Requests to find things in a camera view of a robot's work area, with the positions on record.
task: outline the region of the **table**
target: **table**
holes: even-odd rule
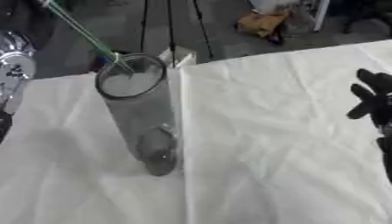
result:
[[[392,41],[180,69],[183,171],[128,152],[92,74],[35,80],[0,147],[0,222],[387,224],[392,188],[355,70],[392,73]]]

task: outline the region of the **gray floor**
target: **gray floor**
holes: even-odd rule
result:
[[[73,15],[94,35],[116,50],[140,52],[139,39],[144,0],[87,0]],[[178,46],[198,53],[199,63],[211,61],[195,16],[192,0],[172,0],[175,40]],[[283,46],[236,32],[232,25],[250,12],[246,0],[199,0],[215,58],[224,60],[261,53],[294,51],[325,46],[386,39],[382,24],[368,20],[358,23],[351,34],[341,34],[343,17],[329,17],[322,31],[288,37]],[[145,51],[158,55],[168,47],[165,1],[150,0]],[[93,47],[63,22],[58,22],[49,45],[37,54],[37,78],[83,74],[95,56]]]

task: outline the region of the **black glove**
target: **black glove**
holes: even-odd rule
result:
[[[359,119],[370,115],[375,127],[384,135],[377,139],[377,143],[384,153],[384,164],[392,182],[392,76],[387,73],[371,73],[365,69],[358,70],[357,76],[372,91],[353,84],[351,91],[361,99],[361,103],[347,116]]]

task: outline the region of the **tripod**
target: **tripod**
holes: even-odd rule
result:
[[[206,47],[208,49],[209,53],[209,58],[213,59],[214,54],[211,49],[210,41],[207,35],[206,27],[204,26],[203,23],[203,14],[200,10],[198,0],[192,0],[193,2],[193,7],[196,11],[196,16],[197,19],[199,20],[199,25],[201,27],[201,31],[203,33],[204,40],[206,42]],[[144,0],[144,10],[143,10],[143,20],[142,20],[142,35],[140,39],[140,51],[144,51],[144,42],[145,42],[145,31],[147,28],[147,17],[148,17],[148,12],[149,12],[149,5],[150,5],[150,0]],[[168,17],[168,24],[169,24],[169,48],[171,51],[171,60],[173,67],[176,66],[176,58],[175,58],[175,53],[176,53],[176,42],[174,40],[174,26],[173,26],[173,15],[172,15],[172,0],[166,0],[166,7],[167,7],[167,17]]]

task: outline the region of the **glass cylinder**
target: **glass cylinder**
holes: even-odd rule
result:
[[[177,135],[166,67],[146,54],[125,55],[123,60],[134,73],[108,64],[97,74],[96,88],[129,151],[152,175],[169,174],[177,163]]]

